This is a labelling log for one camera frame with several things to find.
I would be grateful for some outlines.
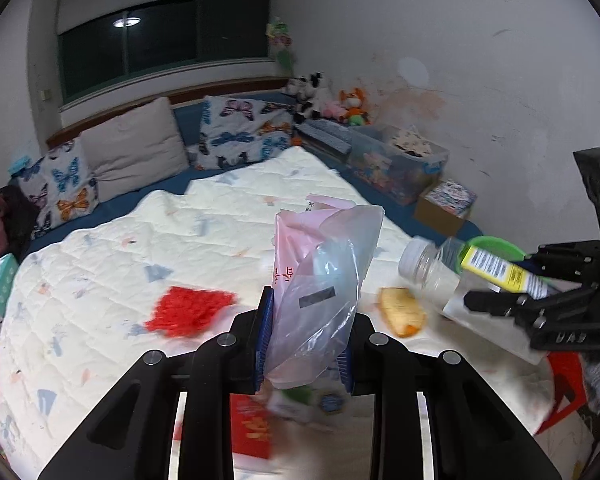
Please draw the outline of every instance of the stuffed animal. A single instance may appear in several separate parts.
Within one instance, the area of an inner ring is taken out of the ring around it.
[[[369,124],[365,110],[365,92],[362,88],[354,88],[353,92],[340,91],[340,102],[347,109],[347,121],[350,126]]]
[[[301,89],[304,88],[305,84],[305,77],[292,77],[289,79],[289,81],[286,82],[286,86],[283,89],[283,92],[287,95],[290,95],[291,97],[296,97],[298,95],[298,92],[300,92]]]
[[[303,94],[306,97],[306,102],[302,104],[294,117],[296,123],[302,123],[305,119],[319,119],[322,115],[322,110],[327,105],[334,101],[329,83],[322,72],[316,72],[309,76],[309,79],[304,86]]]
[[[322,116],[342,123],[347,119],[347,109],[337,101],[330,101],[322,108]]]

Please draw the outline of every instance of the red stool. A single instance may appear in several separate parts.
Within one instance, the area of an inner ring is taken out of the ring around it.
[[[554,373],[555,404],[549,417],[540,426],[538,433],[548,430],[587,402],[578,354],[576,352],[549,352],[547,358]],[[561,407],[565,398],[569,404]]]

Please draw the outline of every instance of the window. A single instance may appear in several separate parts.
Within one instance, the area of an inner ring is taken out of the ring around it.
[[[267,57],[269,0],[163,0],[59,36],[64,102],[151,72]]]

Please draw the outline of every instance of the label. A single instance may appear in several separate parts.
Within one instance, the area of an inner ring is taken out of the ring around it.
[[[539,300],[549,295],[549,286],[538,276],[488,251],[470,247],[461,267],[484,278],[507,292],[525,293]]]

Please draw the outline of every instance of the butterfly pillow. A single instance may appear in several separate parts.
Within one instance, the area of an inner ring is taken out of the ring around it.
[[[289,144],[291,111],[292,107],[286,104],[207,96],[200,121],[196,167],[228,168],[277,155],[283,144],[284,148]]]
[[[98,205],[96,181],[80,139],[50,150],[31,167],[21,170],[16,179],[23,193],[40,208],[33,238],[91,213]]]

